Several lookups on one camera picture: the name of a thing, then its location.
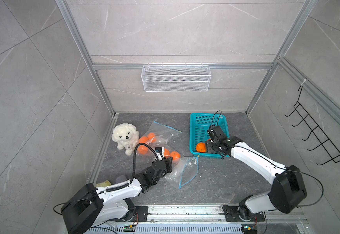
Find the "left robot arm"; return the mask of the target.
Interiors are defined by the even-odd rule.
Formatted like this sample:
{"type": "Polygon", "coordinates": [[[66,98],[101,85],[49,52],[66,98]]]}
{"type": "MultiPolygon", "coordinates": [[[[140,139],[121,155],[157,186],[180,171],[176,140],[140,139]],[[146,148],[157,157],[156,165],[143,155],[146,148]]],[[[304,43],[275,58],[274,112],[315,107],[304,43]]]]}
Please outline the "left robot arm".
{"type": "Polygon", "coordinates": [[[83,234],[106,221],[130,220],[136,211],[131,198],[147,192],[171,173],[172,168],[172,157],[156,157],[150,167],[133,179],[107,187],[95,187],[93,183],[84,185],[61,207],[68,233],[83,234]]]}

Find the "clear zip-top bag blue seal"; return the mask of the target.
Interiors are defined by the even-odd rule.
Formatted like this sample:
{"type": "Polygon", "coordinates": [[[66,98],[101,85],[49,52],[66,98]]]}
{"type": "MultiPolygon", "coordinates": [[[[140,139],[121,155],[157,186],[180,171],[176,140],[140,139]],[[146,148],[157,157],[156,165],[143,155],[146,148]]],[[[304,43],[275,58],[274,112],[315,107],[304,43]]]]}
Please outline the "clear zip-top bag blue seal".
{"type": "Polygon", "coordinates": [[[199,157],[182,157],[173,163],[172,172],[165,176],[174,188],[181,189],[194,178],[199,171],[199,157]]]}

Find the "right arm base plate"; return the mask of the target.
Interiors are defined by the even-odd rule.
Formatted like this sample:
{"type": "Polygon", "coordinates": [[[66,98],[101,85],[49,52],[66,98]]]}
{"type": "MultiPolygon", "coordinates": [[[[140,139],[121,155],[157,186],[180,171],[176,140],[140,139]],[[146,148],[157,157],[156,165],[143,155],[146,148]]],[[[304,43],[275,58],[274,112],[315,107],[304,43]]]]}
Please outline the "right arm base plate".
{"type": "Polygon", "coordinates": [[[266,221],[263,212],[253,214],[249,210],[245,208],[241,208],[240,206],[237,206],[237,205],[234,205],[234,206],[223,205],[222,211],[224,213],[225,220],[227,222],[237,222],[237,221],[263,222],[263,221],[266,221]]]}

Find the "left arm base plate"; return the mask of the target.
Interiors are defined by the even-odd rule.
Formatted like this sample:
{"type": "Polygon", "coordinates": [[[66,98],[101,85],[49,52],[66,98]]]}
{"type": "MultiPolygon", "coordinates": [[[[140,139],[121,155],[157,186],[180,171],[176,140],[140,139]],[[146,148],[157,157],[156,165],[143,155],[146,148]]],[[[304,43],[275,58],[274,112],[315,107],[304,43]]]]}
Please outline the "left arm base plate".
{"type": "Polygon", "coordinates": [[[148,217],[148,206],[136,206],[130,208],[127,214],[122,218],[124,221],[146,222],[148,217]]]}

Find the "orange three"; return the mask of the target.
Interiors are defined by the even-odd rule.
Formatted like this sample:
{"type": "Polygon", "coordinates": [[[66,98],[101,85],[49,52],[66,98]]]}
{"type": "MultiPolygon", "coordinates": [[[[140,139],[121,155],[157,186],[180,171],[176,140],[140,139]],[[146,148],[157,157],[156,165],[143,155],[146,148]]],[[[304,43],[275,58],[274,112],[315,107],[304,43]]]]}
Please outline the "orange three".
{"type": "Polygon", "coordinates": [[[171,153],[170,153],[170,151],[168,149],[165,148],[163,155],[164,155],[165,158],[168,158],[168,157],[171,156],[171,153]]]}

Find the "orange one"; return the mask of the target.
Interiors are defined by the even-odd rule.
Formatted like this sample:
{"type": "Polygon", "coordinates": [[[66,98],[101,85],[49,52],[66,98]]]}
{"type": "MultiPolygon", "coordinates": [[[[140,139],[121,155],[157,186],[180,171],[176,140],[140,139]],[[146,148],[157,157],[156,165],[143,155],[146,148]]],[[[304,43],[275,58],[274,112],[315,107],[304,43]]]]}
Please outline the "orange one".
{"type": "Polygon", "coordinates": [[[207,145],[204,142],[200,142],[196,145],[196,152],[206,153],[207,151],[207,145]]]}

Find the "orange two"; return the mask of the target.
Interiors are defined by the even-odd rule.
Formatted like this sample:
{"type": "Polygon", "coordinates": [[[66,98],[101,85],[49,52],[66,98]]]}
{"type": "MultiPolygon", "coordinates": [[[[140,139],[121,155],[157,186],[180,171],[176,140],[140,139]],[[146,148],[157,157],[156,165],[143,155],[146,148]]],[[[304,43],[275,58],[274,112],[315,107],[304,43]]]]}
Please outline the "orange two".
{"type": "Polygon", "coordinates": [[[177,160],[179,160],[181,158],[180,153],[177,152],[177,151],[172,151],[170,153],[170,156],[173,158],[173,161],[177,161],[177,160]]]}

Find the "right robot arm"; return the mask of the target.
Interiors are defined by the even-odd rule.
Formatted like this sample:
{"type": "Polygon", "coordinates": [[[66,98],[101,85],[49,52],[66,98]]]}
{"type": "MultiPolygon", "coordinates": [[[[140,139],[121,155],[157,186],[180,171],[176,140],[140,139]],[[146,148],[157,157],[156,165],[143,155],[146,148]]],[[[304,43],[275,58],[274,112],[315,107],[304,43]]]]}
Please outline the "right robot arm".
{"type": "Polygon", "coordinates": [[[220,126],[211,125],[207,133],[210,137],[206,141],[208,150],[245,163],[271,185],[270,191],[248,196],[239,203],[237,211],[241,220],[249,221],[263,211],[278,210],[288,214],[307,197],[301,171],[296,166],[287,167],[265,157],[240,138],[227,137],[220,126]]]}

